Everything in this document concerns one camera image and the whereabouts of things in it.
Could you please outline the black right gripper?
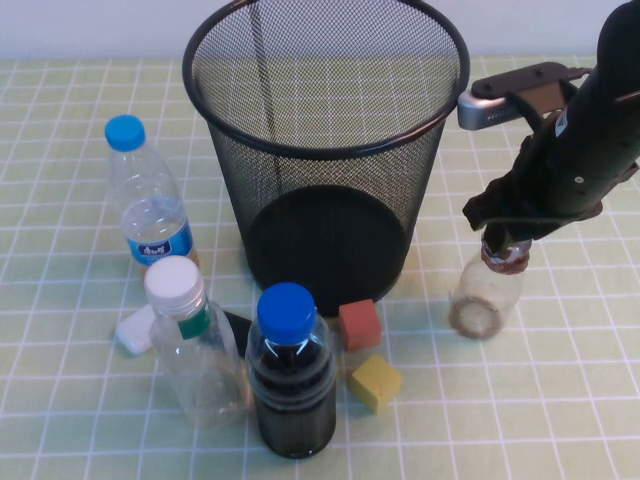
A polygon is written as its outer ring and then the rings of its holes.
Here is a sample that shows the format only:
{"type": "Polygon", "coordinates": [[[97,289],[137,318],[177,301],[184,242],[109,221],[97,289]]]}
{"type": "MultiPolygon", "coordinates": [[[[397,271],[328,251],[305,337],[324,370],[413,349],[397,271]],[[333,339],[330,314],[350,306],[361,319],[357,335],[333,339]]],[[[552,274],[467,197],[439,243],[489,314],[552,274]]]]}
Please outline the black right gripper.
{"type": "Polygon", "coordinates": [[[639,75],[594,69],[522,144],[512,169],[462,209],[490,250],[538,241],[600,215],[603,198],[638,169],[639,75]]]}

